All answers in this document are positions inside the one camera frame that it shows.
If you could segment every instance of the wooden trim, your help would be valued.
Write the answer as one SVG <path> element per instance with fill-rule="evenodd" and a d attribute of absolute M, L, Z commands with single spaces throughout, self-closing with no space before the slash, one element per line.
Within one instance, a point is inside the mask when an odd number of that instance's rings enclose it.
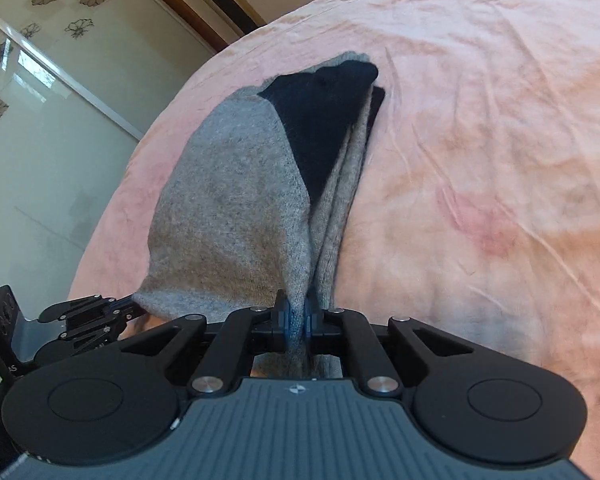
<path fill-rule="evenodd" d="M 195 30 L 216 52 L 220 52 L 229 46 L 229 44 L 223 40 L 205 20 L 200 18 L 196 11 L 189 7 L 184 0 L 162 1 L 170 6 L 178 16 L 187 22 L 191 28 L 193 28 L 193 30 Z"/>

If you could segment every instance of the red stain on bedsheet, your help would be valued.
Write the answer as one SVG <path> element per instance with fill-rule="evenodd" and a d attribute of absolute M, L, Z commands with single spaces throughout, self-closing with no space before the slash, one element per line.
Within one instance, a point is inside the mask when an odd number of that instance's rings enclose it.
<path fill-rule="evenodd" d="M 436 190 L 436 201 L 442 216 L 478 250 L 488 256 L 507 256 L 516 241 L 518 226 L 511 219 L 513 213 L 496 197 L 460 194 L 451 186 L 441 186 Z"/>

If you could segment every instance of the crosshair logo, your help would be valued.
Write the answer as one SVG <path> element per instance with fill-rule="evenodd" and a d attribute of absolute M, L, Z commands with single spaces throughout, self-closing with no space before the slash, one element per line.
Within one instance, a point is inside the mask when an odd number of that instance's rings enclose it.
<path fill-rule="evenodd" d="M 294 395 L 300 395 L 305 393 L 306 388 L 302 384 L 294 384 L 289 388 L 289 391 Z"/>

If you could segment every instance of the bedsheet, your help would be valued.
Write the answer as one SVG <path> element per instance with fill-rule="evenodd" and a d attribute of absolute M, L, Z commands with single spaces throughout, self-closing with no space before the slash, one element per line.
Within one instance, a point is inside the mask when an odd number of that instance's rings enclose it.
<path fill-rule="evenodd" d="M 387 95 L 336 302 L 567 377 L 589 409 L 573 459 L 600 480 L 600 0 L 317 0 L 242 38 L 138 145 L 71 296 L 138 288 L 160 190 L 221 100 L 347 50 Z"/>

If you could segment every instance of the gray knit fabric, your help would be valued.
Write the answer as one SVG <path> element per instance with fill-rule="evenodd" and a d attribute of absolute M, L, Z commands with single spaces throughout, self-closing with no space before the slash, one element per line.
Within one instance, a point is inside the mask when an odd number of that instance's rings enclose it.
<path fill-rule="evenodd" d="M 344 60 L 368 61 L 346 53 Z M 274 106 L 241 88 L 192 134 L 161 192 L 149 232 L 150 266 L 134 300 L 156 316 L 200 313 L 219 322 L 245 306 L 271 306 L 280 288 L 292 315 L 291 348 L 257 361 L 269 375 L 337 375 L 333 361 L 309 363 L 297 344 L 304 298 L 315 280 L 320 306 L 333 299 L 338 250 L 360 177 L 371 88 L 311 208 Z"/>

